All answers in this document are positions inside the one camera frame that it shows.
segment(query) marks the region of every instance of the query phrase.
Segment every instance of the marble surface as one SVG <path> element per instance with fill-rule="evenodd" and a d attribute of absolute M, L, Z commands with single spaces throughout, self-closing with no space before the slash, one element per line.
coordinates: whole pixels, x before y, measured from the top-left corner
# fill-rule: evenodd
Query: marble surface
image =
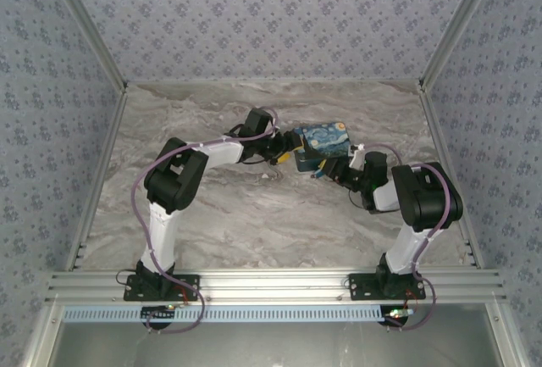
<path fill-rule="evenodd" d="M 415 86 L 378 82 L 152 84 L 129 86 L 82 268 L 133 266 L 144 237 L 130 187 L 171 137 L 214 139 L 243 122 L 252 106 L 273 106 L 280 125 L 341 120 L 352 142 L 388 142 L 407 163 L 436 159 Z M 358 195 L 352 195 L 361 203 Z M 145 190 L 137 196 L 148 218 Z M 348 191 L 284 164 L 232 164 L 209 170 L 183 213 L 177 268 L 374 266 L 393 244 L 398 212 L 371 215 Z M 426 253 L 428 264 L 458 265 L 466 252 L 457 226 Z"/>

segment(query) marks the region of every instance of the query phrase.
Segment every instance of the small box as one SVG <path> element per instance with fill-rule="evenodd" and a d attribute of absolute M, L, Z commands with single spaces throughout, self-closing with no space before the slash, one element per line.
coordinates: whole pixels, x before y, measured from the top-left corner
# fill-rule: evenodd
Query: small box
<path fill-rule="evenodd" d="M 303 141 L 303 147 L 295 150 L 297 170 L 317 170 L 328 158 L 348 157 L 350 139 L 344 123 L 304 125 L 294 128 Z"/>

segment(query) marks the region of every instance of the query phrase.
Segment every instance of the blue patterned wallpaper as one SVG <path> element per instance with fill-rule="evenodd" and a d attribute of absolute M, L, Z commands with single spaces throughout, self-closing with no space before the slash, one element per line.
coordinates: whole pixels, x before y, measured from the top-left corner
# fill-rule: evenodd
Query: blue patterned wallpaper
<path fill-rule="evenodd" d="M 83 0 L 128 81 L 417 78 L 460 0 Z"/>
<path fill-rule="evenodd" d="M 542 365 L 542 0 L 483 0 L 431 92 L 484 260 Z"/>
<path fill-rule="evenodd" d="M 0 365 L 65 266 L 117 97 L 62 0 L 0 0 Z"/>

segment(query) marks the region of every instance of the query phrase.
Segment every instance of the purple cable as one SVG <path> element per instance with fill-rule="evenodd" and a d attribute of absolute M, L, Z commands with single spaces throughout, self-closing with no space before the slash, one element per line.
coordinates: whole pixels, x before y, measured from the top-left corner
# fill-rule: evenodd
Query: purple cable
<path fill-rule="evenodd" d="M 399 162 L 399 165 L 403 165 L 403 161 L 401 159 L 401 154 L 399 153 L 399 151 L 397 151 L 394 147 L 392 147 L 391 145 L 388 145 L 388 144 L 383 144 L 381 142 L 374 142 L 372 144 L 367 144 L 367 145 L 364 145 L 363 146 L 363 149 L 371 149 L 371 148 L 375 148 L 375 147 L 381 147 L 381 148 L 387 148 L 389 149 L 392 153 L 395 154 L 395 156 L 397 157 L 397 161 Z"/>
<path fill-rule="evenodd" d="M 446 183 L 444 176 L 433 168 L 431 165 L 427 164 L 414 164 L 412 165 L 413 168 L 425 168 L 426 170 L 430 170 L 433 172 L 433 174 L 437 177 L 440 184 L 442 185 L 442 188 L 444 189 L 444 213 L 442 214 L 442 217 L 439 220 L 439 223 L 428 233 L 427 238 L 423 242 L 423 244 L 420 246 L 420 248 L 416 251 L 416 254 L 414 254 L 414 259 L 412 261 L 412 275 L 414 275 L 414 278 L 417 281 L 425 282 L 427 285 L 429 285 L 429 289 L 431 289 L 431 295 L 432 295 L 432 302 L 431 302 L 431 308 L 429 309 L 428 313 L 423 317 L 422 320 L 420 320 L 416 325 L 403 327 L 401 323 L 399 323 L 397 320 L 393 320 L 391 318 L 385 318 L 387 321 L 393 323 L 394 325 L 397 325 L 397 327 L 394 327 L 394 329 L 400 330 L 400 331 L 413 331 L 417 329 L 418 327 L 422 327 L 427 323 L 429 318 L 431 318 L 431 315 L 434 312 L 434 306 L 437 303 L 437 294 L 434 290 L 433 284 L 427 279 L 422 277 L 418 270 L 416 269 L 416 264 L 418 263 L 418 259 L 422 255 L 423 251 L 427 246 L 429 245 L 429 239 L 434 236 L 434 233 L 436 233 L 438 230 L 440 230 L 440 227 L 446 222 L 446 219 L 448 219 L 448 214 L 450 213 L 450 204 L 451 204 L 451 196 L 450 196 L 450 189 L 448 188 L 448 184 Z"/>
<path fill-rule="evenodd" d="M 276 130 L 277 124 L 279 122 L 279 116 L 277 115 L 277 112 L 273 108 L 270 108 L 270 107 L 261 107 L 261 108 L 268 110 L 274 117 L 274 119 L 273 119 L 273 121 L 271 123 L 272 124 L 271 127 L 269 129 L 267 129 L 263 134 L 260 134 L 259 136 L 246 136 L 246 137 L 240 137 L 240 138 L 225 137 L 225 138 L 219 138 L 218 140 L 212 140 L 212 141 L 193 142 L 192 144 L 188 144 L 188 145 L 185 145 L 183 147 L 179 147 L 177 149 L 174 149 L 173 151 L 171 151 L 169 153 L 166 153 L 162 157 L 158 158 L 152 164 L 147 166 L 135 179 L 134 184 L 132 185 L 132 189 L 131 189 L 130 201 L 131 201 L 131 204 L 132 204 L 132 210 L 134 211 L 134 214 L 135 214 L 137 220 L 139 221 L 139 223 L 141 224 L 141 227 L 143 228 L 143 231 L 145 232 L 145 239 L 147 240 L 147 246 L 148 246 L 149 252 L 151 254 L 152 263 L 154 264 L 154 266 L 156 267 L 156 269 L 158 270 L 158 272 L 160 273 L 161 276 L 163 276 L 167 280 L 172 281 L 176 285 L 179 285 L 179 286 L 182 286 L 182 287 L 184 287 L 186 289 L 191 290 L 192 292 L 194 292 L 197 295 L 197 297 L 199 298 L 199 300 L 202 303 L 202 310 L 201 310 L 200 314 L 197 316 L 197 319 L 194 322 L 192 322 L 191 325 L 188 325 L 187 327 L 184 327 L 182 329 L 176 329 L 176 330 L 172 330 L 172 331 L 155 331 L 153 328 L 151 328 L 150 322 L 151 322 L 151 318 L 153 317 L 153 313 L 151 313 L 149 315 L 149 317 L 147 318 L 147 322 L 145 324 L 147 326 L 147 329 L 149 329 L 149 331 L 155 331 L 155 332 L 158 332 L 160 334 L 173 334 L 173 333 L 183 333 L 185 331 L 191 331 L 192 329 L 194 329 L 196 326 L 198 326 L 202 322 L 203 315 L 205 314 L 205 298 L 203 297 L 202 293 L 199 290 L 197 290 L 196 288 L 194 288 L 192 285 L 187 284 L 186 282 L 183 282 L 183 281 L 180 281 L 180 280 L 174 278 L 173 276 L 167 274 L 166 271 L 164 271 L 162 269 L 162 267 L 160 267 L 160 264 L 158 263 L 158 261 L 156 259 L 156 256 L 154 255 L 154 249 L 152 248 L 151 233 L 150 233 L 150 231 L 149 231 L 149 229 L 147 227 L 147 224 L 145 223 L 145 220 L 141 216 L 141 213 L 139 212 L 139 210 L 137 208 L 137 205 L 136 205 L 137 187 L 139 186 L 139 184 L 141 183 L 141 181 L 147 175 L 148 172 L 150 172 L 151 170 L 153 170 L 154 168 L 159 166 L 166 159 L 171 158 L 174 155 L 178 155 L 179 153 L 182 153 L 183 151 L 185 151 L 187 149 L 191 149 L 191 148 L 194 148 L 194 147 L 206 147 L 206 146 L 209 146 L 209 145 L 215 145 L 215 144 L 219 144 L 219 143 L 222 143 L 222 142 L 254 141 L 254 140 L 257 140 L 257 139 L 260 139 L 260 138 L 264 138 L 265 136 L 270 136 L 270 135 L 274 134 L 274 131 Z"/>

